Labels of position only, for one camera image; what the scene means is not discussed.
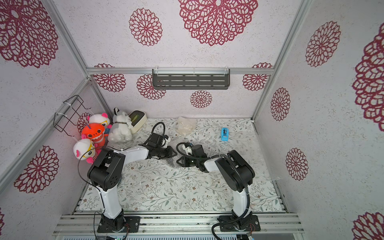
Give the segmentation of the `black dinner plate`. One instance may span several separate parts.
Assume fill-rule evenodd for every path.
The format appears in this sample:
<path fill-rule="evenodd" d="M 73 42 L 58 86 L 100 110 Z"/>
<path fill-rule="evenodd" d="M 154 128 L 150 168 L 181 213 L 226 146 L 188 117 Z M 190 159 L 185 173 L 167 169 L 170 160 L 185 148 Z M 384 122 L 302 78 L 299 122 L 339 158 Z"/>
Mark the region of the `black dinner plate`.
<path fill-rule="evenodd" d="M 165 159 L 165 164 L 170 168 L 177 168 L 177 164 L 175 163 L 173 158 Z"/>

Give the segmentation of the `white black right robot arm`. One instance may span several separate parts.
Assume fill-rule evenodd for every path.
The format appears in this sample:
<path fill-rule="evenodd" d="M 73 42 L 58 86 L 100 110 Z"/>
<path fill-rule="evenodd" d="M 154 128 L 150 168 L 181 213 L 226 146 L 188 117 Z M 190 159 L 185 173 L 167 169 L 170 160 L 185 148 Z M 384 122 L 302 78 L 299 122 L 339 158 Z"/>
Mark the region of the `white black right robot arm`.
<path fill-rule="evenodd" d="M 183 168 L 197 167 L 204 173 L 219 171 L 234 194 L 234 218 L 244 219 L 251 213 L 250 185 L 256 174 L 236 150 L 206 158 L 184 155 L 177 164 Z"/>

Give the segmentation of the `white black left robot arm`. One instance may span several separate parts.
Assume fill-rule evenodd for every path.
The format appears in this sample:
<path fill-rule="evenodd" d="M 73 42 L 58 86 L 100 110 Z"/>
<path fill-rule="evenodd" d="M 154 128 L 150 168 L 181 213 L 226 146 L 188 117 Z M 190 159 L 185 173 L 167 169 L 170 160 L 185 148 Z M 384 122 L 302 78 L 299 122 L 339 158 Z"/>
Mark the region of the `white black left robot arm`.
<path fill-rule="evenodd" d="M 169 159 L 176 155 L 177 152 L 170 146 L 154 149 L 136 146 L 126 150 L 115 150 L 103 146 L 87 173 L 92 185 L 100 191 L 104 210 L 103 215 L 108 219 L 115 220 L 123 211 L 119 202 L 117 185 L 122 178 L 125 165 L 151 158 Z"/>

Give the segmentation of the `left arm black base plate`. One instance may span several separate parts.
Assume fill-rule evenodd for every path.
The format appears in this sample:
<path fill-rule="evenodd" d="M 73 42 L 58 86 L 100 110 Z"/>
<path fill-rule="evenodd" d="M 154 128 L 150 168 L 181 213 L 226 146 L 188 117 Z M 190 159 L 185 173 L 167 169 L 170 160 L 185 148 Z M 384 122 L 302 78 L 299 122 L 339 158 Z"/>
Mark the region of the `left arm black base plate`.
<path fill-rule="evenodd" d="M 124 216 L 124 211 L 121 211 L 115 219 L 102 215 L 97 233 L 137 233 L 140 222 L 141 217 Z"/>

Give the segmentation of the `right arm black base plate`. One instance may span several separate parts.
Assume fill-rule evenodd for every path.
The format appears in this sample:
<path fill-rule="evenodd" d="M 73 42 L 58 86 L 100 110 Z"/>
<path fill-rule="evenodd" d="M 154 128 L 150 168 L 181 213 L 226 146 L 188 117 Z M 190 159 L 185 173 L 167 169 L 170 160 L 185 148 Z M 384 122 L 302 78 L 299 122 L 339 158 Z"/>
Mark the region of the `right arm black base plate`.
<path fill-rule="evenodd" d="M 229 223 L 234 220 L 237 215 L 232 211 L 231 216 L 222 215 L 218 217 L 221 232 L 259 232 L 261 230 L 258 216 L 253 212 L 249 212 L 244 218 L 233 223 Z"/>

